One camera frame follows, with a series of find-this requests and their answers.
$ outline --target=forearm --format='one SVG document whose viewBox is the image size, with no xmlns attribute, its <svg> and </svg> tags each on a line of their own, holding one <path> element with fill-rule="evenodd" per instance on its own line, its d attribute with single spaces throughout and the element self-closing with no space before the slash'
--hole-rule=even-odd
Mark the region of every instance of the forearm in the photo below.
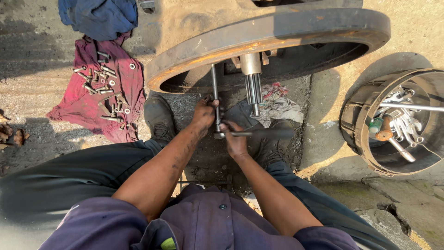
<svg viewBox="0 0 444 250">
<path fill-rule="evenodd" d="M 253 188 L 267 219 L 282 235 L 293 236 L 302 228 L 322 226 L 308 209 L 260 167 L 250 156 L 235 159 Z"/>
<path fill-rule="evenodd" d="M 157 218 L 206 130 L 195 123 L 188 125 L 156 156 L 136 170 L 112 197 L 133 204 L 149 221 Z"/>
</svg>

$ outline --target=red rag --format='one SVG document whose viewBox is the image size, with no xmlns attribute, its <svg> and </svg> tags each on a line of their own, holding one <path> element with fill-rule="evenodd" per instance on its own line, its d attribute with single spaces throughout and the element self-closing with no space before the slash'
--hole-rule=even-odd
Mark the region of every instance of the red rag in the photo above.
<svg viewBox="0 0 444 250">
<path fill-rule="evenodd" d="M 114 86 L 110 86 L 114 93 L 121 92 L 128 105 L 123 104 L 123 109 L 130 109 L 130 113 L 117 113 L 127 124 L 135 123 L 139 117 L 145 96 L 143 94 L 143 73 L 138 61 L 131 58 L 121 47 L 123 41 L 130 36 L 130 31 L 122 33 L 117 39 L 111 41 L 95 41 L 84 36 L 83 39 L 75 41 L 74 68 L 86 66 L 87 69 L 80 71 L 88 75 L 88 69 L 100 70 L 100 59 L 104 56 L 98 55 L 97 51 L 105 52 L 111 56 L 109 63 L 102 64 L 116 71 L 117 78 L 109 77 L 105 84 L 91 83 L 94 89 L 107 85 L 110 80 L 115 81 Z M 130 68 L 130 64 L 135 65 L 135 69 Z M 133 142 L 137 140 L 136 130 L 133 126 L 125 126 L 123 130 L 119 127 L 122 123 L 101 119 L 100 116 L 107 116 L 105 111 L 98 106 L 98 101 L 112 95 L 113 93 L 90 95 L 89 91 L 82 87 L 85 82 L 79 74 L 74 73 L 68 83 L 68 87 L 63 95 L 62 101 L 55 106 L 46 116 L 54 121 L 69 121 L 79 124 L 89 129 L 94 134 L 103 134 L 112 142 Z M 104 105 L 111 110 L 112 104 L 117 107 L 116 97 L 112 97 L 104 102 Z"/>
</svg>

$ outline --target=dirty rag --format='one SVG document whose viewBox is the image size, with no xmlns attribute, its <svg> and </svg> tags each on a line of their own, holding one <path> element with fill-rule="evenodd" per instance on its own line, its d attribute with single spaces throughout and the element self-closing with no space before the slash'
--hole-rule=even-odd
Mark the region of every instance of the dirty rag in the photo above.
<svg viewBox="0 0 444 250">
<path fill-rule="evenodd" d="M 97 41 L 116 39 L 137 27 L 135 0 L 59 0 L 64 25 Z"/>
<path fill-rule="evenodd" d="M 127 124 L 135 123 L 143 109 L 145 96 L 143 94 L 143 74 L 142 67 L 138 61 L 131 58 L 122 48 L 121 45 L 130 35 L 130 32 L 123 33 L 117 39 L 112 41 L 94 41 L 90 37 L 84 36 L 83 39 L 75 41 L 75 59 L 74 68 L 86 66 L 86 70 L 82 70 L 88 75 L 88 68 L 92 70 L 100 70 L 99 59 L 103 56 L 97 55 L 97 51 L 105 52 L 111 55 L 112 59 L 105 66 L 116 71 L 117 78 L 109 77 L 106 83 L 101 83 L 102 77 L 98 83 L 91 83 L 94 89 L 103 87 L 110 80 L 115 81 L 114 86 L 110 86 L 114 93 L 121 92 L 129 107 L 123 104 L 123 109 L 130 109 L 130 113 L 118 113 L 118 117 L 122 117 Z M 131 69 L 130 64 L 134 64 L 135 68 Z M 46 116 L 54 121 L 69 121 L 79 124 L 89 129 L 94 134 L 103 134 L 112 142 L 132 142 L 137 140 L 136 130 L 133 126 L 125 126 L 120 130 L 123 123 L 101 119 L 100 116 L 107 116 L 105 111 L 98 106 L 98 101 L 112 95 L 113 93 L 90 95 L 89 91 L 82 87 L 85 82 L 79 74 L 74 73 L 68 83 L 65 94 L 59 105 L 55 106 Z M 117 107 L 116 97 L 112 97 L 103 102 L 108 110 L 114 103 Z"/>
<path fill-rule="evenodd" d="M 261 115 L 255 117 L 252 112 L 250 117 L 260 122 L 264 128 L 270 127 L 271 118 L 303 122 L 304 114 L 300 112 L 302 108 L 296 102 L 284 97 L 288 93 L 288 89 L 281 86 L 280 82 L 264 85 L 261 91 L 262 103 L 259 104 Z"/>
</svg>

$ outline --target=tool bucket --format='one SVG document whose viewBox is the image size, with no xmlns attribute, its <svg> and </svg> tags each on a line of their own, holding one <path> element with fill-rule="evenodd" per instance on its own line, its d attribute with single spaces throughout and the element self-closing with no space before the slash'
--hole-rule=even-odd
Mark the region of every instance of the tool bucket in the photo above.
<svg viewBox="0 0 444 250">
<path fill-rule="evenodd" d="M 411 69 L 378 77 L 360 87 L 346 102 L 341 113 L 341 131 L 350 148 L 362 156 L 375 172 L 387 176 L 423 171 L 444 157 L 444 112 L 421 110 L 413 118 L 422 124 L 418 131 L 424 142 L 412 148 L 403 140 L 401 146 L 413 157 L 408 162 L 387 141 L 378 141 L 369 133 L 369 124 L 382 101 L 398 88 L 413 89 L 416 105 L 444 107 L 444 69 Z"/>
</svg>

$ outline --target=work boot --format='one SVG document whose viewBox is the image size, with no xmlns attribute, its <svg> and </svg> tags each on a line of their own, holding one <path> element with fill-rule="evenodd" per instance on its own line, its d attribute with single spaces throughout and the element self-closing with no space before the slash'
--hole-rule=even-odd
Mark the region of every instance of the work boot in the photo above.
<svg viewBox="0 0 444 250">
<path fill-rule="evenodd" d="M 292 129 L 293 125 L 286 119 L 275 120 L 271 123 L 270 128 L 274 129 Z M 259 146 L 259 151 L 254 157 L 254 160 L 262 167 L 266 168 L 268 165 L 285 161 L 284 153 L 290 144 L 291 138 L 287 139 L 270 139 L 263 138 Z"/>
<path fill-rule="evenodd" d="M 143 116 L 150 128 L 151 139 L 164 148 L 175 136 L 173 113 L 165 99 L 152 96 L 143 104 Z"/>
</svg>

